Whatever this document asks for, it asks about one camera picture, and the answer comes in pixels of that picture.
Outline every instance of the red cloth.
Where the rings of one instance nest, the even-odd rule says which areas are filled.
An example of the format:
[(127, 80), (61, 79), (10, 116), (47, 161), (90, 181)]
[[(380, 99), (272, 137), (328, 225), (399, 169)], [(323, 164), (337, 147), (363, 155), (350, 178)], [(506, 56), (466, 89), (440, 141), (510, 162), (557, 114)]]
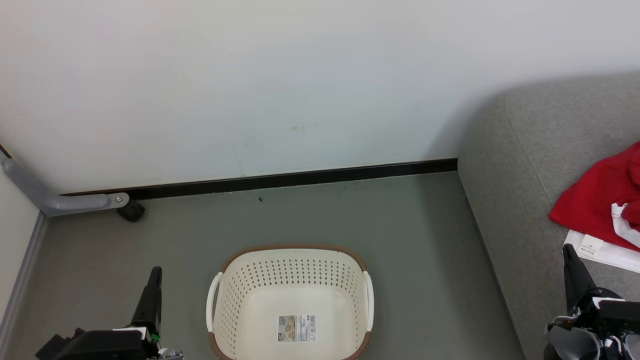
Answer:
[(640, 142), (593, 165), (560, 195), (549, 218), (571, 230), (640, 251), (613, 229), (613, 203), (627, 203), (622, 217), (640, 230)]

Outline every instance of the barcode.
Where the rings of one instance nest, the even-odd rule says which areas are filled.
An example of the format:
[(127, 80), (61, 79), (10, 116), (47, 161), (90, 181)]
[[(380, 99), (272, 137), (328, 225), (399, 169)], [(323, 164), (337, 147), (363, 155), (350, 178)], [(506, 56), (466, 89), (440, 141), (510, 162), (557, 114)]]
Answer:
[(311, 315), (311, 321), (309, 322), (309, 331), (311, 332), (311, 334), (315, 334), (316, 333), (316, 316), (315, 315)]

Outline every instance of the caster wheel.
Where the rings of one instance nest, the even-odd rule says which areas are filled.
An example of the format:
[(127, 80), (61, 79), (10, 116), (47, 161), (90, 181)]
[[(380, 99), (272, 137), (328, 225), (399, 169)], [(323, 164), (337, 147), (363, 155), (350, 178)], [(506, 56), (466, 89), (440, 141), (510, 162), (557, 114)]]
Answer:
[(130, 199), (125, 206), (118, 208), (117, 211), (118, 214), (120, 214), (120, 216), (123, 217), (126, 221), (137, 222), (145, 213), (145, 208), (144, 206), (140, 205), (139, 202)]

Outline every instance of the white wall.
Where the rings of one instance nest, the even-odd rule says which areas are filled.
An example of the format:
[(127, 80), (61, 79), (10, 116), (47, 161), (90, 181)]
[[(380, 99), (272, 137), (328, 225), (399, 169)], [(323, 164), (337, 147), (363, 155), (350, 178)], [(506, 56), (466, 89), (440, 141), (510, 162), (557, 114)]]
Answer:
[(640, 69), (635, 0), (0, 1), (0, 143), (59, 192), (458, 155), (507, 86)]
[(0, 323), (39, 212), (0, 170)]

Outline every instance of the gray metal leg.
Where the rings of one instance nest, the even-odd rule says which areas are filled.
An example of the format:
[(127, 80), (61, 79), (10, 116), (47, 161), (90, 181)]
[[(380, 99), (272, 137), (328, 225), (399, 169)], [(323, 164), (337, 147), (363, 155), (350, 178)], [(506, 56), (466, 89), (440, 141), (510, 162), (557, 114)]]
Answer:
[(121, 208), (129, 203), (129, 196), (126, 193), (80, 196), (57, 195), (26, 172), (15, 160), (7, 158), (1, 152), (0, 163), (4, 174), (48, 217)]

